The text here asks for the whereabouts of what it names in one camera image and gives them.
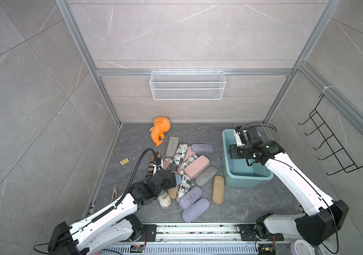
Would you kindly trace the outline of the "plaid brown glasses case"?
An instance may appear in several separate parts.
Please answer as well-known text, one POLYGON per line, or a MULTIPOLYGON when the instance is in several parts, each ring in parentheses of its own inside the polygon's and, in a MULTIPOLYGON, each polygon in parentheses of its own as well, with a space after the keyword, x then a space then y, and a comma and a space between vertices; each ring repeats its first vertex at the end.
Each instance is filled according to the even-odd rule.
POLYGON ((156 152, 155 156, 151 157, 151 160, 149 162, 149 166, 148 166, 148 173, 146 176, 153 176, 153 164, 155 163, 155 159, 161 158, 161 154, 159 152, 156 152))

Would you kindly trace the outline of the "blue fabric case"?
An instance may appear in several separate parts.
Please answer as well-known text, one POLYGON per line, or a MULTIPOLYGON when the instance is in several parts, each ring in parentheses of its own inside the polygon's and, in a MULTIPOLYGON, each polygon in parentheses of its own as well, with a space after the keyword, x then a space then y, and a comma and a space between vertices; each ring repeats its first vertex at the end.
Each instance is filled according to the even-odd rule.
POLYGON ((180 186, 182 183, 182 177, 178 174, 175 174, 175 180, 176 180, 176 185, 180 186))

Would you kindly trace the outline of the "teal plastic storage box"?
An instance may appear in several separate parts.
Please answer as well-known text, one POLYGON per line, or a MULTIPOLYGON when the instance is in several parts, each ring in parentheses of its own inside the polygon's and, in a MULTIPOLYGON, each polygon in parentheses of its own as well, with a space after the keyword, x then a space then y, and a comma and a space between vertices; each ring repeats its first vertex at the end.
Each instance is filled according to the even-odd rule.
POLYGON ((222 132, 222 167, 225 185, 233 188, 254 188, 264 181, 273 179, 274 174, 260 163, 248 166, 246 159, 231 159, 228 149, 236 144, 234 129, 222 132))

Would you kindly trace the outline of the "grey marble glasses case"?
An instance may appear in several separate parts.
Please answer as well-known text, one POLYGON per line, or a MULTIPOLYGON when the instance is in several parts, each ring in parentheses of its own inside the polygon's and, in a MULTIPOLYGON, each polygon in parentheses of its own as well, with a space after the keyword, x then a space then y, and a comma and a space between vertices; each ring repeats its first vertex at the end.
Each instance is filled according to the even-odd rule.
POLYGON ((166 150, 166 157, 174 158, 178 146, 179 146, 179 137, 170 137, 166 150))

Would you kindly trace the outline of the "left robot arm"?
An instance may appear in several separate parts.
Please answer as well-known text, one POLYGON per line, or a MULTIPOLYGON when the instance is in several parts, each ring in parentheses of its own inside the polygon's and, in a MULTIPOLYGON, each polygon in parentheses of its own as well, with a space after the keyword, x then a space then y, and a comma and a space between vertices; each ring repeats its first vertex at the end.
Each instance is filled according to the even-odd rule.
POLYGON ((140 182, 130 180, 125 192, 108 206, 71 225, 57 225, 50 241, 45 243, 44 254, 95 255, 115 242, 138 240, 143 224, 135 213, 181 183, 177 173, 161 167, 158 157, 155 162, 154 175, 140 182))

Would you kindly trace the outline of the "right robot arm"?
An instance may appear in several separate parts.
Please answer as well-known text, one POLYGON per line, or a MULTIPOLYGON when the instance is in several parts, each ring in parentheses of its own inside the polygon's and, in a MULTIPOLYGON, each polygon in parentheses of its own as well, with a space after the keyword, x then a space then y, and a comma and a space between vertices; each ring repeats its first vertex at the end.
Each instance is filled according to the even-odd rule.
POLYGON ((298 215, 265 214, 258 218, 255 225, 258 238, 288 234, 318 246, 338 235, 349 211, 344 201, 333 200, 323 192, 276 141, 263 141, 254 125, 235 127, 234 136, 236 141, 228 148, 230 158, 244 159, 248 166, 254 163, 265 166, 295 196, 303 210, 298 215))

